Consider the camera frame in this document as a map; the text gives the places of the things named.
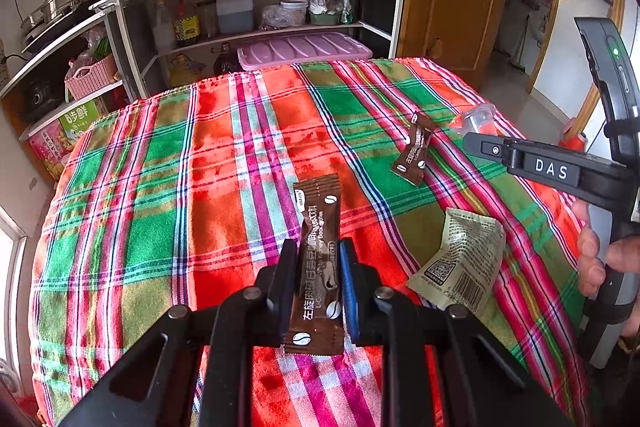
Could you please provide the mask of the person's right hand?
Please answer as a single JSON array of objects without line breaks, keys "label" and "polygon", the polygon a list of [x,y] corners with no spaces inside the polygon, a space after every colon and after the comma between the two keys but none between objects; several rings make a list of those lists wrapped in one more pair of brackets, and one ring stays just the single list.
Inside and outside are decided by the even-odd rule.
[{"label": "person's right hand", "polygon": [[584,226],[577,239],[578,247],[578,289],[585,297],[594,297],[605,280],[605,265],[618,272],[639,273],[639,237],[626,239],[608,245],[605,260],[598,258],[600,239],[590,225],[588,205],[576,200],[572,207],[574,215]]}]

